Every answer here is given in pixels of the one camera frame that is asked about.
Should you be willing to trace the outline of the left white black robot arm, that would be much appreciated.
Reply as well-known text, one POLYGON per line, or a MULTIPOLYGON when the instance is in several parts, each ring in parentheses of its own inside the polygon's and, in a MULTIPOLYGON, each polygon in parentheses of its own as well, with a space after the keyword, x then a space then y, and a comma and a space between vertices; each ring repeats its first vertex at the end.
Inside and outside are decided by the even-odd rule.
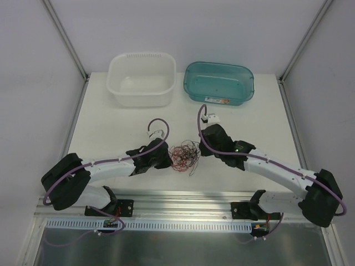
POLYGON ((95 187, 92 183, 141 175, 152 167, 169 168, 172 160, 168 148, 158 137, 148 145, 126 151, 121 159, 85 161, 76 153, 67 154, 41 178, 45 189, 43 204, 56 211, 80 205, 85 206, 86 216, 119 217, 124 213, 122 200, 109 186, 95 187))

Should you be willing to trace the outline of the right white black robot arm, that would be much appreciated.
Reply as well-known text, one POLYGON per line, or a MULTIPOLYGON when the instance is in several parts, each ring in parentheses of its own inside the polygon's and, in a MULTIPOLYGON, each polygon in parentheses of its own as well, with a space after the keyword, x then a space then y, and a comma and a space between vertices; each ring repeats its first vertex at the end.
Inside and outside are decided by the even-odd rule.
POLYGON ((342 193, 331 172, 313 172, 277 161, 253 144, 234 141, 219 124, 200 129, 199 135, 202 156, 215 156, 229 167, 258 174, 288 189, 257 190, 249 201, 232 207, 238 217, 257 221, 268 214, 293 213, 317 226, 328 227, 333 217, 346 214, 342 193))

